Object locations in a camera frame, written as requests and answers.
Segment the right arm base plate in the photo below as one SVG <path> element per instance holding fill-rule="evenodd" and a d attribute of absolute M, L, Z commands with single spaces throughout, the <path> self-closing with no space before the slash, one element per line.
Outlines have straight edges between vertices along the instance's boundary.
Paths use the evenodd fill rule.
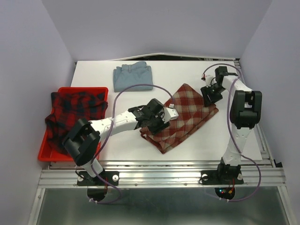
<path fill-rule="evenodd" d="M 217 170 L 202 170 L 199 183 L 203 185 L 241 185 L 244 180 L 231 173 L 220 173 Z"/>

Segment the red cream plaid skirt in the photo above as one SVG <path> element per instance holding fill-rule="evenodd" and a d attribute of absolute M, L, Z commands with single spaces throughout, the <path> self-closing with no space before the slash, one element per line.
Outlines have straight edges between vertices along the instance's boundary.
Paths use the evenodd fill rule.
<path fill-rule="evenodd" d="M 180 145 L 218 113 L 215 104 L 205 107 L 204 98 L 186 83 L 179 87 L 165 105 L 169 106 L 170 103 L 174 103 L 178 119 L 170 121 L 170 126 L 156 135 L 152 135 L 147 127 L 140 130 L 141 137 L 162 154 Z"/>

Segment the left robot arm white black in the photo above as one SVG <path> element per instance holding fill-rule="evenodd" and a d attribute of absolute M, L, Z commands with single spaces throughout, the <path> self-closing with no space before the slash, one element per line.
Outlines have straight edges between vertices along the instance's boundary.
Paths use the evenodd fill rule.
<path fill-rule="evenodd" d="M 152 135 L 156 135 L 177 118 L 178 113 L 173 104 L 166 107 L 154 98 L 147 105 L 129 108 L 114 117 L 90 121 L 79 119 L 62 145 L 75 164 L 87 172 L 88 179 L 98 185 L 104 181 L 104 169 L 96 160 L 99 143 L 103 147 L 112 135 L 145 127 Z"/>

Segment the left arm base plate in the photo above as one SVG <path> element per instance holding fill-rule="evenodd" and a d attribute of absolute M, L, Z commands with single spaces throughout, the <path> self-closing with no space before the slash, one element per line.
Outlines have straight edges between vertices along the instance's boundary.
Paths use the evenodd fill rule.
<path fill-rule="evenodd" d="M 77 175 L 77 186 L 104 186 L 106 185 L 98 177 L 91 177 L 86 171 L 75 171 Z M 119 172 L 118 171 L 103 171 L 99 175 L 102 179 L 109 182 L 110 184 L 117 186 L 119 184 Z"/>

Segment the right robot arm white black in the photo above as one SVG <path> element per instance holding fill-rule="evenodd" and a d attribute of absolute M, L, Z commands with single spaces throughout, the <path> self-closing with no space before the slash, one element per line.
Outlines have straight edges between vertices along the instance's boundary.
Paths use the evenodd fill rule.
<path fill-rule="evenodd" d="M 201 172 L 203 185 L 243 184 L 241 159 L 248 135 L 261 119 L 262 93 L 247 87 L 241 73 L 231 73 L 228 65 L 216 64 L 215 74 L 203 73 L 205 86 L 201 88 L 205 106 L 211 106 L 223 98 L 227 90 L 226 120 L 230 139 L 216 170 Z"/>

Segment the light blue denim skirt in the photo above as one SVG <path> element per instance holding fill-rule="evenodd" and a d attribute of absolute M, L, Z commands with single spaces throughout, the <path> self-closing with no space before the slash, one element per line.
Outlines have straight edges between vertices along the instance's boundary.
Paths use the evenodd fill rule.
<path fill-rule="evenodd" d="M 114 92 L 121 92 L 129 86 L 126 91 L 148 91 L 153 87 L 153 76 L 151 66 L 145 61 L 139 61 L 132 65 L 123 64 L 113 70 Z"/>

